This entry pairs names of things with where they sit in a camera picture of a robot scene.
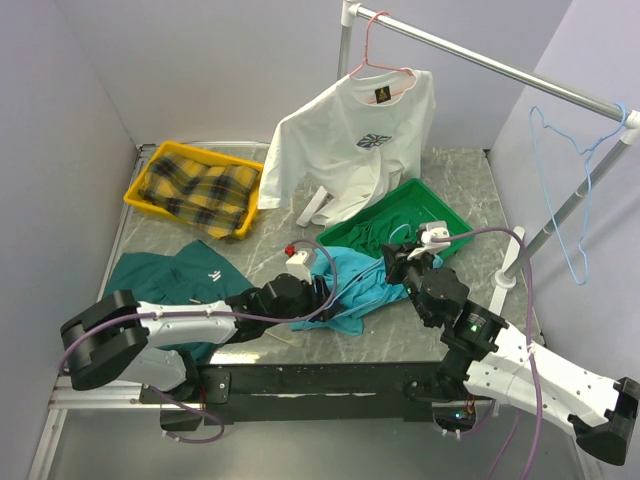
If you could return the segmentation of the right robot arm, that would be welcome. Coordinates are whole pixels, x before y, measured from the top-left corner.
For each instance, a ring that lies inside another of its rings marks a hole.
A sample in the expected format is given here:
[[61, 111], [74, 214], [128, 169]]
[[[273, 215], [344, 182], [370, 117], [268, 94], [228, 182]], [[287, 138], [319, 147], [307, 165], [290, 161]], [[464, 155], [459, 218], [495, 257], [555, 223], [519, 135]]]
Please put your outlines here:
[[466, 392], [541, 417], [596, 459], [625, 464], [639, 411], [639, 384], [611, 379], [530, 341], [516, 326], [469, 300], [450, 268], [416, 244], [381, 248], [386, 278], [400, 284], [420, 320], [448, 351], [436, 375], [449, 398]]

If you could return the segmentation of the dark teal garment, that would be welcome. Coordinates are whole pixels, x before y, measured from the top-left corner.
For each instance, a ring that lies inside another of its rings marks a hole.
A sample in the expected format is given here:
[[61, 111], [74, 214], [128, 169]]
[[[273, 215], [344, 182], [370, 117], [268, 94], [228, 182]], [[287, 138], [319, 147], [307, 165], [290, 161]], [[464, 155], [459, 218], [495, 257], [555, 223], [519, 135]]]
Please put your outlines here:
[[229, 261], [201, 241], [177, 254], [121, 255], [104, 294], [129, 290], [138, 301], [160, 305], [199, 305], [224, 300], [252, 284]]

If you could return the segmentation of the metal clothes rack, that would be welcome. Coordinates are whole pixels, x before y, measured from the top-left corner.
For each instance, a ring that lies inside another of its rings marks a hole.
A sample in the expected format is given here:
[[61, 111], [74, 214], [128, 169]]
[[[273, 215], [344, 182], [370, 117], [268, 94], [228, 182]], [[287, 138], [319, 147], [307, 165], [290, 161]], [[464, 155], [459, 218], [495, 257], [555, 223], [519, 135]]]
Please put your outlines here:
[[560, 100], [620, 123], [620, 128], [613, 134], [617, 139], [616, 144], [591, 172], [587, 172], [585, 174], [585, 180], [564, 201], [564, 203], [556, 211], [552, 211], [550, 213], [550, 219], [548, 222], [529, 243], [528, 252], [531, 254], [540, 250], [552, 235], [559, 233], [559, 226], [576, 210], [578, 205], [587, 204], [589, 202], [590, 191], [593, 187], [595, 187], [604, 175], [608, 173], [611, 167], [630, 147], [639, 142], [639, 112], [637, 110], [626, 111], [624, 108], [619, 107], [614, 103], [600, 100], [572, 87], [564, 86], [537, 74], [507, 65], [503, 62], [457, 45], [451, 41], [440, 38], [434, 34], [420, 30], [405, 22], [393, 19], [387, 14], [378, 15], [373, 10], [360, 5], [357, 1], [344, 1], [342, 3], [340, 20], [342, 33], [338, 61], [339, 76], [346, 74], [351, 29], [357, 18], [373, 20], [375, 23], [388, 30], [439, 49], [450, 55], [454, 55], [523, 85], [532, 87]]

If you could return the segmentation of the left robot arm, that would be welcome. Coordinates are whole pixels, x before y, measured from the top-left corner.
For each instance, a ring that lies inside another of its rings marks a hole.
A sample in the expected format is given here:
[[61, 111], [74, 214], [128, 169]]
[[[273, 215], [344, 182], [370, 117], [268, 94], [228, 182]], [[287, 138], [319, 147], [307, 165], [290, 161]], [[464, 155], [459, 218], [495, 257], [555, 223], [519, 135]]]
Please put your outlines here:
[[288, 273], [261, 288], [200, 305], [153, 304], [118, 290], [62, 326], [60, 370], [76, 391], [122, 380], [185, 402], [201, 384], [186, 345], [245, 343], [279, 323], [322, 320], [335, 296], [321, 276], [306, 281]]

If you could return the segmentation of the yellow plaid cloth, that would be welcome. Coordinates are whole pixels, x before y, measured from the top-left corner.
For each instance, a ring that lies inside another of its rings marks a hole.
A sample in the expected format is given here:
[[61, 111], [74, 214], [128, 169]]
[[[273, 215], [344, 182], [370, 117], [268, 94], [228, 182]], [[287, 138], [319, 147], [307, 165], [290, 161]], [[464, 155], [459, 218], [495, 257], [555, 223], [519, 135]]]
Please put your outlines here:
[[141, 199], [214, 238], [243, 226], [259, 171], [246, 165], [205, 165], [167, 154], [144, 174]]

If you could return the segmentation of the white rack foot left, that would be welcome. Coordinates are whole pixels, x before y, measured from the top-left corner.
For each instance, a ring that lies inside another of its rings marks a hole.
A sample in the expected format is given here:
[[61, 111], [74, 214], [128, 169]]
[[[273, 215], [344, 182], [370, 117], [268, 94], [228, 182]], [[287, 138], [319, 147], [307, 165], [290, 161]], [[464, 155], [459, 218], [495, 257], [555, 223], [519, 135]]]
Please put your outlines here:
[[328, 196], [329, 193], [326, 191], [326, 189], [320, 186], [316, 190], [316, 193], [311, 198], [303, 212], [296, 220], [296, 224], [302, 228], [306, 228], [311, 223], [311, 219], [316, 214], [316, 212], [322, 208]]

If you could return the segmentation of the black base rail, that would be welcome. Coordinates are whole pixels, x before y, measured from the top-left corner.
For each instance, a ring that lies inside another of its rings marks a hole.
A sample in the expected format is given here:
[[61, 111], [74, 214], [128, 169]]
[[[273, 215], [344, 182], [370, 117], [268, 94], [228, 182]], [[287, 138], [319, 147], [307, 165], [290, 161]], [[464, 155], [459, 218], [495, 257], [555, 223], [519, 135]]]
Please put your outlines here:
[[239, 422], [401, 418], [430, 422], [435, 404], [470, 394], [447, 379], [438, 362], [229, 364], [198, 368], [196, 378], [168, 392]]

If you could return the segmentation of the green plastic bin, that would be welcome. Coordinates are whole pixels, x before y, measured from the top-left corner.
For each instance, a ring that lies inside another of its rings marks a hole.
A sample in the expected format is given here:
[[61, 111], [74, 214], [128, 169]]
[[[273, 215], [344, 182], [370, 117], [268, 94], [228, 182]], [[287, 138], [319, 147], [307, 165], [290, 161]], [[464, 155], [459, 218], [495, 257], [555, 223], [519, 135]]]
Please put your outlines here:
[[316, 240], [325, 247], [346, 247], [345, 237], [355, 225], [388, 212], [408, 215], [415, 223], [414, 238], [416, 230], [422, 223], [433, 221], [445, 221], [452, 235], [460, 235], [472, 230], [470, 225], [422, 181], [411, 179], [349, 220], [325, 230], [316, 237]]

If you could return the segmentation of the yellow plastic bin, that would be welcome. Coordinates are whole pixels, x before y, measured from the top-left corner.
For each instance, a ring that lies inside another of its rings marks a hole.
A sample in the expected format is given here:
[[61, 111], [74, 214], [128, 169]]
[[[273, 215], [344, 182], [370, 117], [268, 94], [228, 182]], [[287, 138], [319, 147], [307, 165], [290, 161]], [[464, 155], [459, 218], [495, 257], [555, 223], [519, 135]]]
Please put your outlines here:
[[124, 195], [139, 211], [216, 239], [246, 237], [257, 215], [263, 165], [176, 142], [161, 144]]

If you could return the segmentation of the green cloth in bin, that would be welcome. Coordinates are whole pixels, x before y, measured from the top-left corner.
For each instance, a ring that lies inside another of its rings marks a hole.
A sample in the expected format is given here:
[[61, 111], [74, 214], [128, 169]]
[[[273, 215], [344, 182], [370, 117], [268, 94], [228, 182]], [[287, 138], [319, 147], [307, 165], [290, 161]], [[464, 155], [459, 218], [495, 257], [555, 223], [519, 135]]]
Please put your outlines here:
[[345, 237], [345, 246], [372, 258], [381, 256], [383, 244], [401, 244], [414, 238], [415, 223], [403, 213], [383, 213], [355, 225]]

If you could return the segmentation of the white t shirt on hanger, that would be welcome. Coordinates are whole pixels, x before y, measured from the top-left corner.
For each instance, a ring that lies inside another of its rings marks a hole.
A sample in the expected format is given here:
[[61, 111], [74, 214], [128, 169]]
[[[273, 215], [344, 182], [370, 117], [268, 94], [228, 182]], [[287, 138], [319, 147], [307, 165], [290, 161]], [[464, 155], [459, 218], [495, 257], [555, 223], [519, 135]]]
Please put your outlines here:
[[288, 207], [299, 182], [310, 176], [331, 197], [312, 223], [332, 227], [350, 219], [419, 177], [435, 111], [429, 71], [343, 77], [276, 126], [258, 208]]

